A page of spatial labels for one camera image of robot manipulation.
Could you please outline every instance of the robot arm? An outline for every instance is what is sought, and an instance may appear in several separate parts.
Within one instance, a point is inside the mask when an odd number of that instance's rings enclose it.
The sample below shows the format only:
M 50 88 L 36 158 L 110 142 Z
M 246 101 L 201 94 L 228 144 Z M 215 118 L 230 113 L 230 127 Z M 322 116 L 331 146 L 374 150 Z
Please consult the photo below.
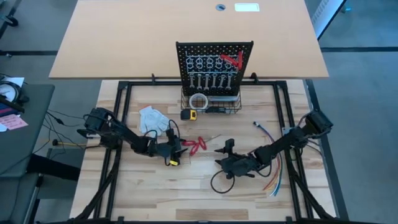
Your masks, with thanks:
M 307 145 L 309 138 L 320 138 L 320 136 L 329 133 L 333 126 L 321 111 L 311 111 L 303 119 L 305 119 L 305 125 L 302 128 L 296 126 L 276 142 L 260 146 L 246 155 L 233 153 L 234 139 L 229 139 L 225 142 L 224 148 L 216 150 L 216 152 L 227 153 L 228 157 L 216 160 L 216 162 L 226 173 L 227 179 L 231 179 L 234 176 L 241 177 L 242 175 L 254 177 L 249 172 L 255 171 L 258 173 L 263 170 L 271 164 L 272 160 L 281 151 L 303 148 Z
M 170 157 L 173 164 L 180 164 L 179 158 L 186 151 L 182 150 L 179 136 L 174 135 L 174 130 L 169 128 L 166 130 L 168 141 L 157 143 L 156 138 L 147 136 L 138 136 L 132 132 L 125 124 L 116 119 L 114 114 L 104 108 L 93 108 L 84 124 L 86 129 L 79 129 L 77 132 L 83 137 L 88 138 L 88 134 L 98 134 L 101 136 L 99 144 L 101 146 L 117 149 L 126 141 L 130 144 L 131 149 L 144 156 L 162 156 Z

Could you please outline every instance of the pink sticky note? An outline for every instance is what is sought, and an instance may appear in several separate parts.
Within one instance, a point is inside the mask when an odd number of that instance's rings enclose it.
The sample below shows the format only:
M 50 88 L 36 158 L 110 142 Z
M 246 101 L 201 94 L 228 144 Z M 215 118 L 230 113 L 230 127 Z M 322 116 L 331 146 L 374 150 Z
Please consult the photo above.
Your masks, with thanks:
M 15 114 L 7 115 L 0 118 L 0 124 L 3 124 L 10 130 L 27 126 L 27 123 Z

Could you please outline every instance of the white label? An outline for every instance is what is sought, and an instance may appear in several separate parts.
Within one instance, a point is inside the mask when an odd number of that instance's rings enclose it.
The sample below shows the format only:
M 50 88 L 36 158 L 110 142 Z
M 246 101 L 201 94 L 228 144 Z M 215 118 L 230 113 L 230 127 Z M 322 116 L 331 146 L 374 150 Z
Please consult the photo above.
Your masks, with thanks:
M 259 12 L 260 7 L 258 3 L 236 3 L 235 4 L 236 12 Z

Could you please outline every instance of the black pegboard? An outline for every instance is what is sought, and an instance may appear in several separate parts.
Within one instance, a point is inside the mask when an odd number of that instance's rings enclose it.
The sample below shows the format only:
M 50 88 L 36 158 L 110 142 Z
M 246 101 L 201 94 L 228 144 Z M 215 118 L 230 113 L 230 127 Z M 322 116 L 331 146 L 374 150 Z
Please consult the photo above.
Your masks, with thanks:
M 222 42 L 222 43 L 176 43 L 178 65 L 182 82 L 183 94 L 192 96 L 195 93 L 203 93 L 207 96 L 236 96 L 239 93 L 239 87 L 244 75 L 244 71 L 249 62 L 251 50 L 254 42 Z M 225 54 L 234 60 L 237 60 L 238 53 L 243 51 L 243 66 L 238 70 L 221 59 L 221 54 Z M 213 86 L 213 75 L 215 77 L 215 89 Z M 227 90 L 228 74 L 231 76 L 230 90 Z M 190 75 L 193 75 L 193 86 L 191 86 Z M 208 90 L 205 90 L 206 75 L 209 75 Z M 218 88 L 222 75 L 223 88 Z

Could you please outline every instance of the roll of tape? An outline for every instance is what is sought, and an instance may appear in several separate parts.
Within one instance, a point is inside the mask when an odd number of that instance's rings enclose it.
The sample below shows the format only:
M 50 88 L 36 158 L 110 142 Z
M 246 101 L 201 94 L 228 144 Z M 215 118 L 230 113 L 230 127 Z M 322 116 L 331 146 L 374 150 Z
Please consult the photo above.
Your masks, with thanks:
M 196 108 L 196 107 L 194 107 L 194 106 L 192 105 L 192 101 L 193 101 L 195 98 L 197 98 L 197 97 L 202 98 L 202 99 L 205 101 L 205 105 L 204 105 L 203 107 L 201 107 L 201 108 Z M 207 108 L 208 104 L 209 104 L 209 100 L 207 99 L 207 96 L 205 96 L 205 95 L 202 94 L 202 93 L 196 93 L 196 94 L 192 95 L 191 98 L 189 99 L 189 106 L 190 106 L 191 109 L 193 109 L 193 110 L 204 110 L 204 109 Z

